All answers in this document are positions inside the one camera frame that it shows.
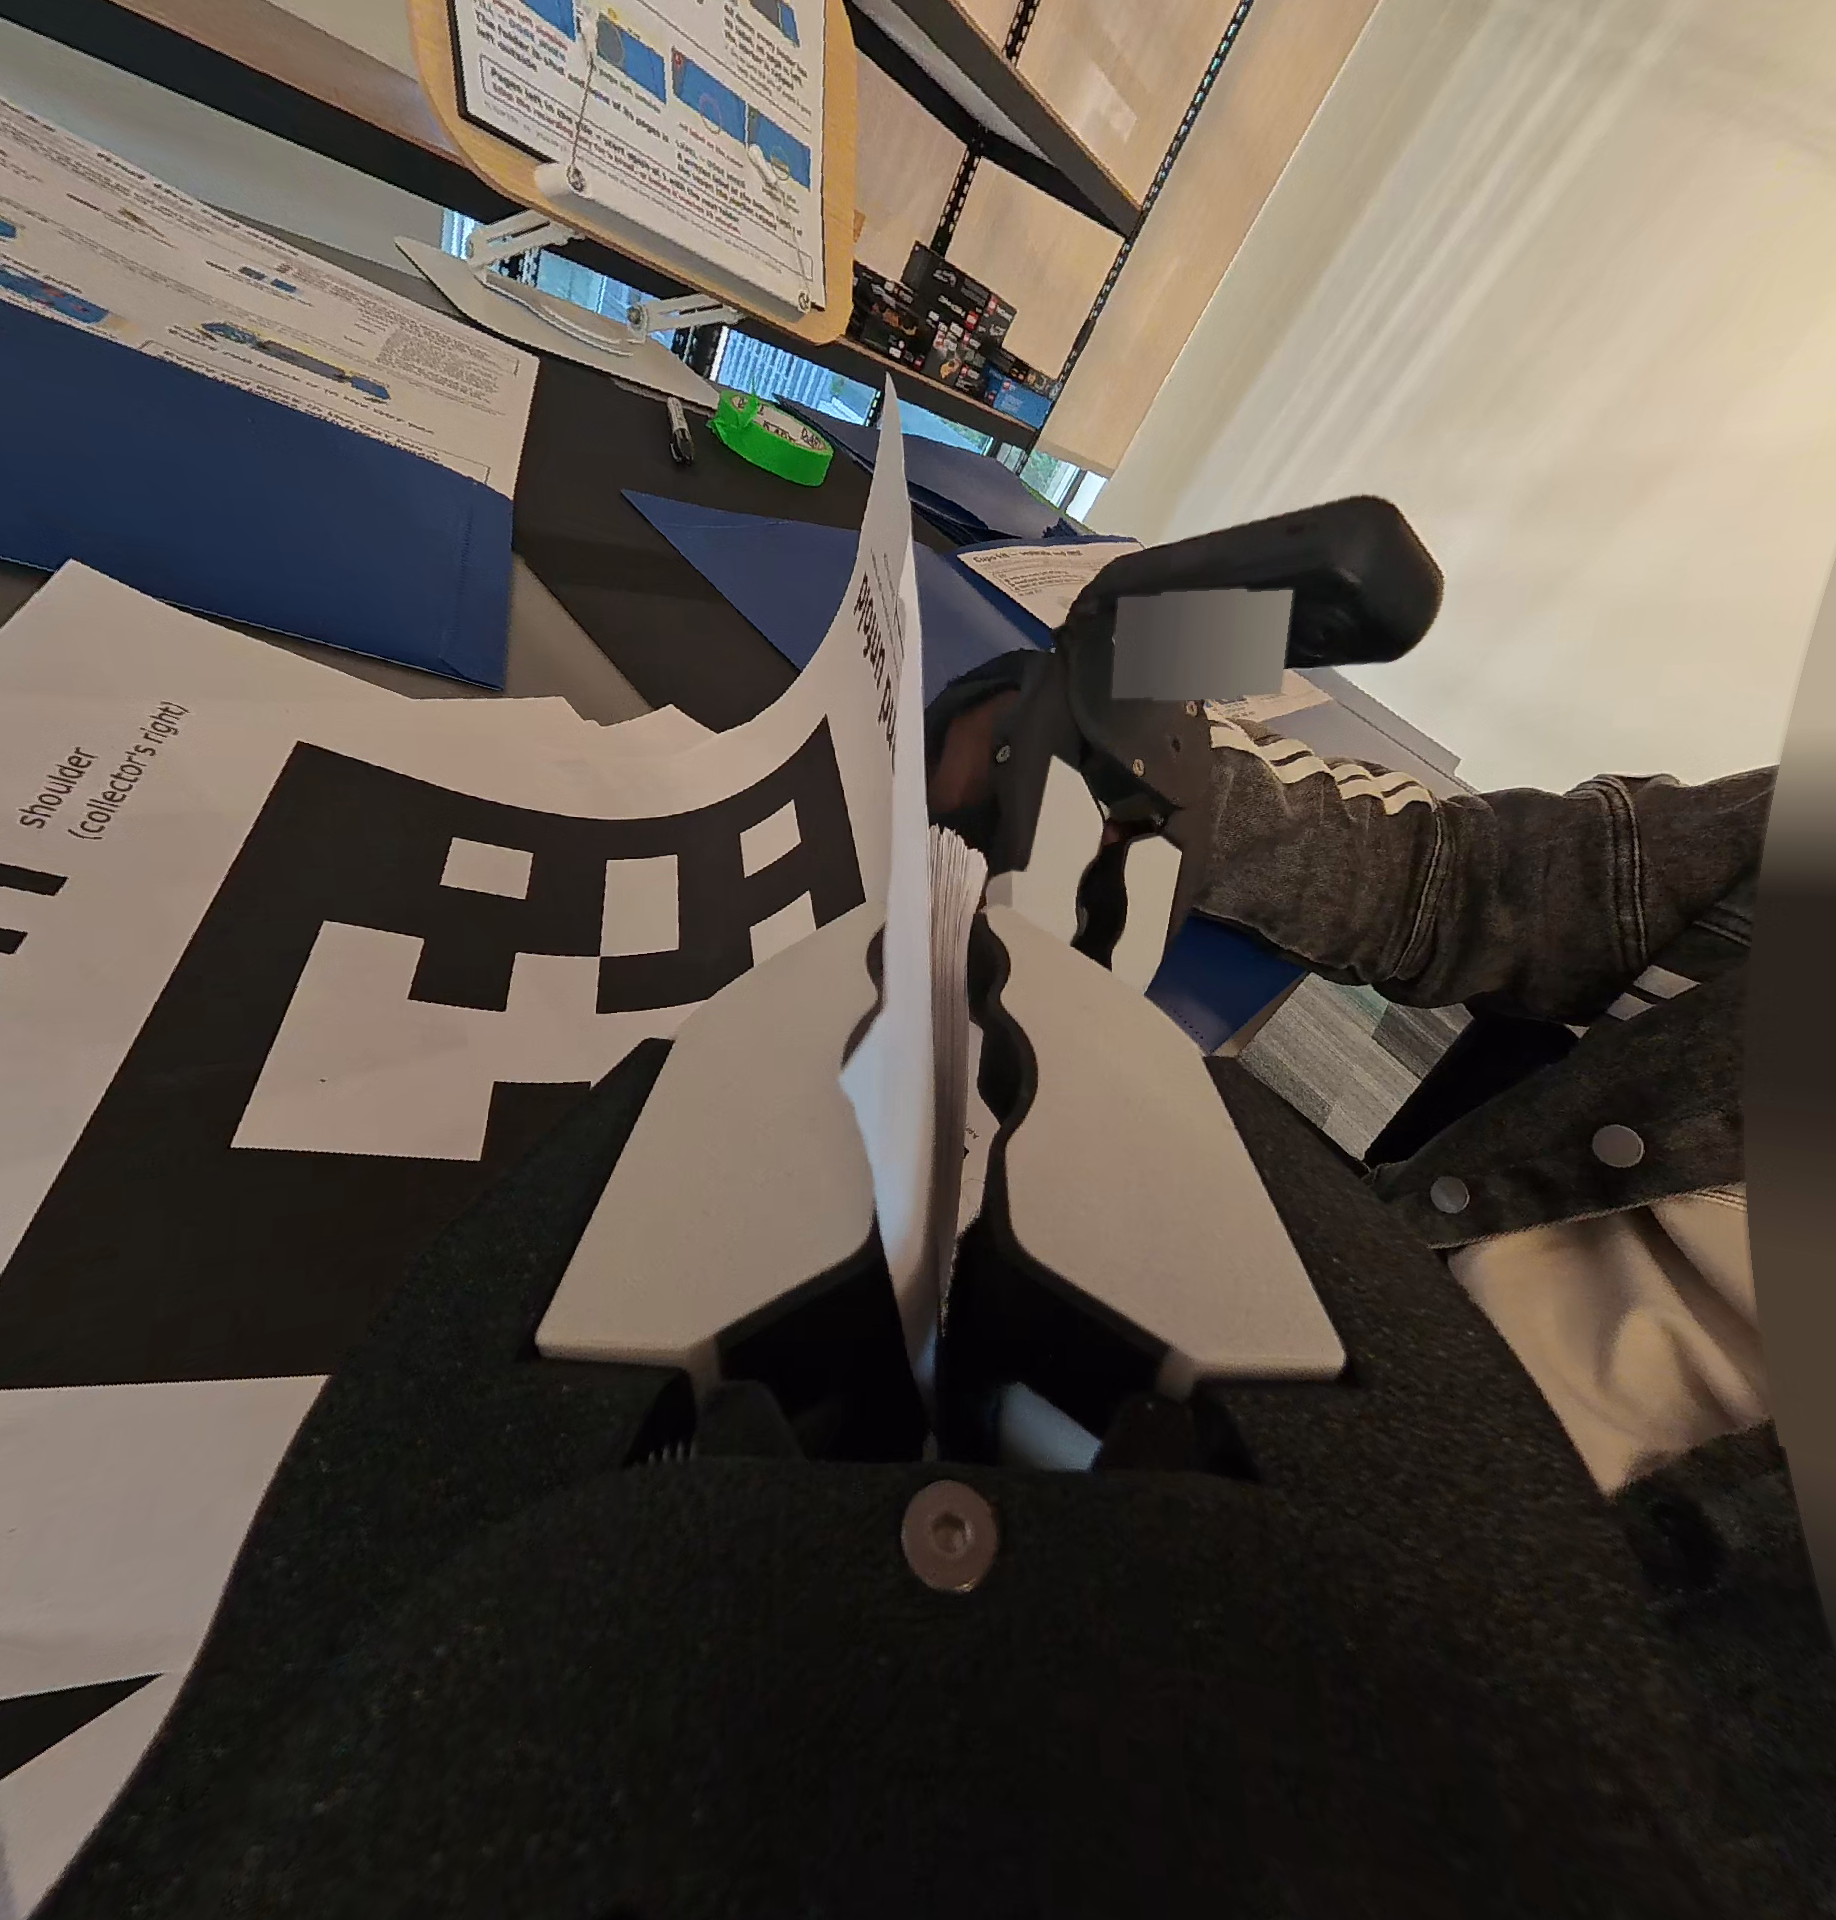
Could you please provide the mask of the person's torso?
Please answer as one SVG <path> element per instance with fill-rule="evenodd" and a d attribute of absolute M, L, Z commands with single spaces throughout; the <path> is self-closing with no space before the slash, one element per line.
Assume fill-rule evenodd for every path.
<path fill-rule="evenodd" d="M 1445 1262 L 1605 1493 L 1770 1424 L 1745 1226 L 1754 879 L 1375 1192 Z"/>

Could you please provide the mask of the stack of printed paper sheets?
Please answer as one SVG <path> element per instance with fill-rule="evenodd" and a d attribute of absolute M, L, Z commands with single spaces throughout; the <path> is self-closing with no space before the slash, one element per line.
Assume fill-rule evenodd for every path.
<path fill-rule="evenodd" d="M 729 733 L 416 698 L 79 562 L 0 626 L 0 1908 L 135 1771 L 438 1239 L 819 927 L 924 946 L 937 451 L 885 388 L 836 612 Z M 871 1006 L 843 1047 L 866 1247 L 675 1365 L 765 1380 L 842 1457 L 924 1427 L 924 972 L 891 962 L 905 1037 L 860 1042 Z"/>

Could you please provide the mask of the wooden document stand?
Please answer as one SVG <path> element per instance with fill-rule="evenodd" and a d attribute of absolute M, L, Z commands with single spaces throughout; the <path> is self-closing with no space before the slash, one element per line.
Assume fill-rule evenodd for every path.
<path fill-rule="evenodd" d="M 655 334 L 706 323 L 765 326 L 800 353 L 843 339 L 852 311 L 854 266 L 857 49 L 842 4 L 822 4 L 827 27 L 827 306 L 806 316 L 763 301 L 740 285 L 718 280 L 709 270 L 687 263 L 665 241 L 634 226 L 619 226 L 591 212 L 572 212 L 548 201 L 536 184 L 536 159 L 530 152 L 465 119 L 458 101 L 450 4 L 463 2 L 414 2 L 408 6 L 423 91 L 475 177 L 512 204 L 512 212 L 506 216 L 478 220 L 463 259 L 403 244 L 403 253 L 451 303 L 481 323 L 506 323 L 510 331 L 516 329 L 516 314 L 524 311 L 527 334 L 539 344 L 579 343 L 581 357 L 612 372 L 622 372 L 629 355 L 644 355 Z M 675 293 L 665 300 L 637 300 L 626 322 L 611 323 L 586 316 L 572 303 L 548 306 L 533 287 L 499 272 L 508 259 L 519 254 L 562 250 L 569 244 L 590 244 L 617 257 L 609 274 L 642 293 L 657 285 L 671 285 Z"/>

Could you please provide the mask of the green tape roll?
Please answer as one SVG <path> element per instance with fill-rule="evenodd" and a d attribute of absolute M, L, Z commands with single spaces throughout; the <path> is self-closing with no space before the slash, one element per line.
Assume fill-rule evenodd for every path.
<path fill-rule="evenodd" d="M 721 389 L 711 431 L 736 459 L 800 488 L 822 487 L 833 463 L 827 434 L 756 394 Z"/>

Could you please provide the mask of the dark desk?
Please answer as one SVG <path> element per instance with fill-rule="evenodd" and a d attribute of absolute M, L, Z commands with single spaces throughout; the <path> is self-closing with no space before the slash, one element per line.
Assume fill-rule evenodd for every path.
<path fill-rule="evenodd" d="M 335 216 L 355 212 L 360 188 L 382 188 L 367 164 L 311 159 L 306 106 L 276 106 L 282 130 L 202 97 L 231 56 L 193 47 L 177 31 L 119 4 L 0 4 L 0 93 L 143 172 L 260 226 L 292 234 L 360 276 L 439 301 L 438 288 L 396 250 L 335 239 Z M 727 733 L 774 703 L 792 667 L 626 498 L 650 493 L 686 505 L 772 520 L 824 525 L 846 535 L 851 562 L 869 468 L 846 446 L 848 427 L 824 420 L 837 446 L 819 488 L 800 488 L 727 450 L 692 420 L 695 464 L 669 454 L 669 424 L 651 397 L 607 372 L 546 355 L 531 408 L 515 505 L 519 587 L 539 587 L 585 632 L 546 651 L 515 642 L 510 692 L 537 667 L 546 692 L 591 717 L 623 714 L 622 683 L 650 706 L 680 706 Z"/>

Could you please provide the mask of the person's right hand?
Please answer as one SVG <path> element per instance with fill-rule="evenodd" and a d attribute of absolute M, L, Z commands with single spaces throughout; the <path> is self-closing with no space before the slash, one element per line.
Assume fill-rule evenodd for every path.
<path fill-rule="evenodd" d="M 998 808 L 995 768 L 1008 741 L 1008 715 L 1031 679 L 1027 651 L 981 661 L 948 682 L 925 706 L 925 796 L 931 824 L 974 851 L 991 851 Z"/>

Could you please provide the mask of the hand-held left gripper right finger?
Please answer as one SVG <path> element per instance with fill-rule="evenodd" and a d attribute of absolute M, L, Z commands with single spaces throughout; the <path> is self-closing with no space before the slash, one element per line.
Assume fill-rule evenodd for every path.
<path fill-rule="evenodd" d="M 954 1266 L 954 1380 L 1336 1380 L 1339 1333 L 1193 1044 L 1008 906 L 981 915 L 972 985 L 996 1128 Z"/>

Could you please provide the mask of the black metal shelf rack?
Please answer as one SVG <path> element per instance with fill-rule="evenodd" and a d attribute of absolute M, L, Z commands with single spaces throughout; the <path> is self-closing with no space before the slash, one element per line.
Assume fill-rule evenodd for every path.
<path fill-rule="evenodd" d="M 863 2 L 862 66 L 959 147 L 914 239 L 1008 293 L 1007 349 L 1068 389 L 1256 4 Z"/>

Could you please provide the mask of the person's black trouser leg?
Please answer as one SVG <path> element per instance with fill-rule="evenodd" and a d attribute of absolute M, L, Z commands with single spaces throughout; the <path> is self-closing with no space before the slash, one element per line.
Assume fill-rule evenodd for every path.
<path fill-rule="evenodd" d="M 1715 1802 L 1804 1915 L 1836 1915 L 1836 1770 L 1814 1581 L 1770 1421 L 1612 1499 L 1715 1763 Z"/>

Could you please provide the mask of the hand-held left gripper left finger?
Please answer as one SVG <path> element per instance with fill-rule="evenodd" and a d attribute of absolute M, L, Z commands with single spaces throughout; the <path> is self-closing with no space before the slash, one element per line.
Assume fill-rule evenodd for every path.
<path fill-rule="evenodd" d="M 879 922 L 833 922 L 680 1028 L 536 1333 L 541 1357 L 713 1374 L 716 1338 L 866 1247 L 843 1047 Z"/>

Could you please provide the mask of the row of dark boxes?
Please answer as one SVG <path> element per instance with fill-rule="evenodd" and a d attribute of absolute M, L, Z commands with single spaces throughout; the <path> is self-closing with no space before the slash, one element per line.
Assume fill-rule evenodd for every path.
<path fill-rule="evenodd" d="M 852 266 L 852 343 L 1042 431 L 1059 382 L 1014 353 L 1014 323 L 1008 300 L 925 246 L 910 248 L 901 276 Z"/>

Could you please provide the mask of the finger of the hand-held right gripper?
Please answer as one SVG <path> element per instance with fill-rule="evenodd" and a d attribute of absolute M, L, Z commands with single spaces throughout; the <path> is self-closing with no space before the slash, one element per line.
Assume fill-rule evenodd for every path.
<path fill-rule="evenodd" d="M 990 874 L 1025 874 L 1042 831 L 1066 786 L 1082 793 L 1082 773 L 1064 756 L 1042 748 L 998 748 L 995 756 Z"/>
<path fill-rule="evenodd" d="M 1187 852 L 1150 824 L 1107 819 L 1075 894 L 1075 951 L 1146 996 L 1187 916 Z"/>

